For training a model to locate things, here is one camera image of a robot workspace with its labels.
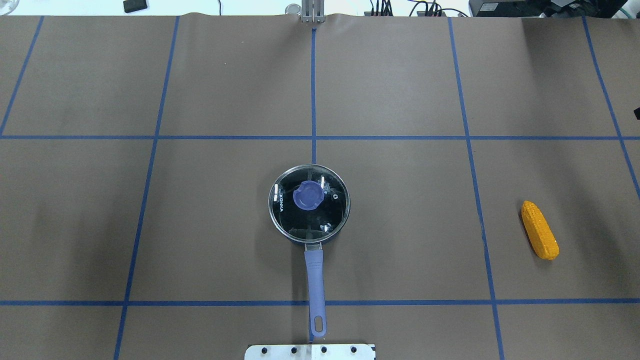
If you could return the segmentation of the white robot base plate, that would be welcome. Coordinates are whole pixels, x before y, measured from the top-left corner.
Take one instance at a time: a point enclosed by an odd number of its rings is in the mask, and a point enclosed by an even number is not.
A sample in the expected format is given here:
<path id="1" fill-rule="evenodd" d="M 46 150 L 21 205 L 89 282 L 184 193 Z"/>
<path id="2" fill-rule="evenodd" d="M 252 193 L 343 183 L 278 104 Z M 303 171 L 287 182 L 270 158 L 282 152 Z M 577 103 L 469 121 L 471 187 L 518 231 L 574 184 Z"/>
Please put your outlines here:
<path id="1" fill-rule="evenodd" d="M 374 344 L 258 344 L 247 347 L 245 360 L 375 360 Z"/>

